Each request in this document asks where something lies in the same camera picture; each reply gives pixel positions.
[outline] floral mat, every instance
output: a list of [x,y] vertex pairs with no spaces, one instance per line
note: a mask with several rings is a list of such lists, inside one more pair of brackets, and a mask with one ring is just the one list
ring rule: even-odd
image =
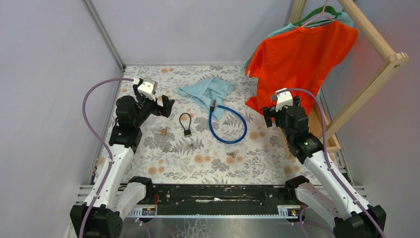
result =
[[[298,175],[319,184],[314,175],[296,159],[285,157],[278,130],[267,128],[262,115],[244,103],[254,96],[257,79],[243,74],[239,66],[128,66],[124,77],[139,77],[158,82],[156,95],[165,94],[175,100],[169,118],[151,115],[141,126],[143,137],[134,159],[128,165],[122,182],[133,176],[149,177],[153,183],[213,183],[213,184],[284,184]],[[208,113],[190,98],[178,94],[177,88],[205,78],[219,77],[235,81],[237,86],[223,101],[239,112],[248,126],[246,137],[236,144],[216,140],[208,126]],[[123,82],[118,97],[134,96],[132,84]],[[192,117],[192,136],[184,137],[179,116]],[[181,117],[188,126],[189,118]],[[225,140],[235,140],[243,133],[241,120],[225,111],[219,121],[212,123],[216,134]],[[113,125],[107,133],[107,141]],[[167,129],[166,135],[159,131]],[[98,177],[107,157],[106,150],[98,159]]]

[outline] gray wall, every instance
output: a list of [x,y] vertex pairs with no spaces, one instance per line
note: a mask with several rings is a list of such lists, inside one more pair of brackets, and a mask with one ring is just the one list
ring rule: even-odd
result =
[[[388,237],[419,237],[420,4],[416,0],[366,0],[357,4],[394,50],[406,52],[411,61],[338,135],[355,182],[365,186],[372,204],[382,205],[387,212]],[[361,35],[350,55],[324,83],[334,115],[381,63]]]
[[[93,0],[126,64],[221,64],[247,60],[288,20],[292,0]],[[309,0],[305,13],[324,0]],[[329,5],[341,10],[337,0]]]
[[[119,72],[80,0],[2,0],[0,36],[0,237],[59,238],[98,146],[83,97]],[[90,98],[99,132],[115,86]]]

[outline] wooden clothes rack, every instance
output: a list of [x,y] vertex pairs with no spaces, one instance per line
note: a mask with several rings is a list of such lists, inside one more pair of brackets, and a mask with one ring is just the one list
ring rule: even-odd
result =
[[[302,13],[305,8],[307,0],[295,0],[292,12],[290,14],[289,23],[299,21],[302,18]],[[331,123],[327,123],[326,138],[328,139],[328,152],[337,151],[338,145],[335,133],[340,129],[369,99],[375,95],[397,72],[399,72],[410,61],[410,57],[406,53],[395,53],[391,46],[375,29],[372,23],[366,18],[362,11],[352,0],[338,0],[348,13],[356,26],[363,32],[369,42],[375,48],[376,52],[383,59],[382,65],[376,70],[375,74],[370,80],[361,88],[361,90],[351,99],[351,101],[334,117]],[[314,135],[322,139],[319,126],[312,129]],[[286,148],[287,141],[284,134],[281,132],[281,140],[284,148]],[[290,157],[290,151],[286,151],[286,156]]]

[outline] pink hanger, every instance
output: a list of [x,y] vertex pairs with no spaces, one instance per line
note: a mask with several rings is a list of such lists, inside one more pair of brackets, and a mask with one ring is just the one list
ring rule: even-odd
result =
[[328,0],[325,1],[324,7],[322,8],[322,12],[318,16],[316,16],[314,19],[312,19],[312,20],[308,21],[307,23],[305,23],[302,27],[304,27],[304,26],[308,25],[309,23],[315,21],[315,19],[317,19],[320,16],[324,16],[325,18],[328,18],[328,19],[334,21],[334,19],[332,19],[331,17],[328,17],[328,16],[326,16],[324,14],[325,13],[325,7],[327,6],[327,3],[328,3]]

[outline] blue coiled cable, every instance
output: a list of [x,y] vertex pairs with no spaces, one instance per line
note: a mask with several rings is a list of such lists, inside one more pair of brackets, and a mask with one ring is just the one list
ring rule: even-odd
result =
[[[237,140],[233,140],[233,141],[227,141],[227,140],[223,140],[222,138],[220,138],[220,137],[218,137],[216,135],[216,133],[213,130],[213,126],[211,125],[211,116],[213,114],[214,107],[218,107],[218,108],[222,108],[222,109],[231,111],[233,114],[237,115],[241,119],[241,121],[244,123],[244,127],[245,127],[244,134],[241,136],[241,138],[239,138]],[[230,108],[227,108],[227,107],[224,107],[224,106],[221,106],[221,105],[215,105],[215,103],[213,103],[213,106],[210,107],[209,127],[210,127],[211,133],[216,137],[216,139],[219,140],[220,142],[225,143],[225,144],[235,144],[235,143],[238,143],[243,138],[245,138],[245,135],[247,134],[247,123],[245,122],[245,119],[239,113],[237,113],[236,111],[234,111],[234,110],[232,110]]]

